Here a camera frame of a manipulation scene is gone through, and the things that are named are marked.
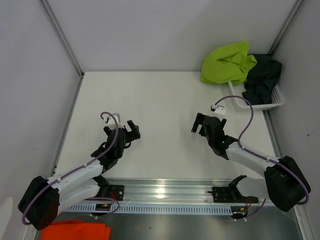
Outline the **lime green shorts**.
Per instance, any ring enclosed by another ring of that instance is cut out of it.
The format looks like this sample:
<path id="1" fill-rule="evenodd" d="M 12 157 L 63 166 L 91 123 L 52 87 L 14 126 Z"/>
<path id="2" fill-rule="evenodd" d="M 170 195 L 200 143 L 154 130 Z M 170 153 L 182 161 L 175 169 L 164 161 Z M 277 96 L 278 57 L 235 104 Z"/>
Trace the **lime green shorts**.
<path id="1" fill-rule="evenodd" d="M 250 44 L 240 41 L 216 48 L 203 59 L 200 81 L 206 84 L 230 82 L 237 86 L 247 81 L 247 76 L 258 61 L 248 54 Z"/>

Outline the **dark navy shorts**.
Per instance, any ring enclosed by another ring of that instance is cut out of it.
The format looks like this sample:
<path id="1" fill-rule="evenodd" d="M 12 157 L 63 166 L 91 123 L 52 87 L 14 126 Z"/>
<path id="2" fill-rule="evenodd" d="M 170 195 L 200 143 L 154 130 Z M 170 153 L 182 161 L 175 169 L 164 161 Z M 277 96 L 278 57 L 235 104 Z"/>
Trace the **dark navy shorts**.
<path id="1" fill-rule="evenodd" d="M 280 79 L 283 64 L 269 54 L 253 54 L 256 65 L 248 72 L 242 96 L 251 105 L 272 103 L 272 92 Z"/>

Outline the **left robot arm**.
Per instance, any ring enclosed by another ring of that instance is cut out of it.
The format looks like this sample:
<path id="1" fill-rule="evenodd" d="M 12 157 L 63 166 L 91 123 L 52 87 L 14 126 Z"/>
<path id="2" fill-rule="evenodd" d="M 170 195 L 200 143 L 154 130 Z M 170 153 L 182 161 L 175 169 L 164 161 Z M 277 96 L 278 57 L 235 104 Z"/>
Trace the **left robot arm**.
<path id="1" fill-rule="evenodd" d="M 107 198 L 109 182 L 102 175 L 118 163 L 133 141 L 141 138 L 139 126 L 132 120 L 127 124 L 130 130 L 120 123 L 104 127 L 107 139 L 91 154 L 92 160 L 49 178 L 35 177 L 18 204 L 23 224 L 40 231 L 72 205 L 87 199 Z"/>

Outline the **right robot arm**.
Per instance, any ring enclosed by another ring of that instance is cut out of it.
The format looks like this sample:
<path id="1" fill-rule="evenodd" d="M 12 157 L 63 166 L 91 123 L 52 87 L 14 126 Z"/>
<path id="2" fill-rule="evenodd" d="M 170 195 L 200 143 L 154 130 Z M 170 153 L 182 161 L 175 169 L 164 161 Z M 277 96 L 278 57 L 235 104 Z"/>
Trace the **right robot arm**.
<path id="1" fill-rule="evenodd" d="M 261 198 L 270 200 L 283 212 L 309 201 L 311 187 L 293 158 L 268 156 L 239 145 L 237 138 L 225 134 L 226 122 L 226 119 L 197 113 L 191 132 L 205 137 L 215 155 L 260 175 L 260 178 L 241 175 L 230 182 L 228 196 L 232 201 L 239 202 L 245 197 Z"/>

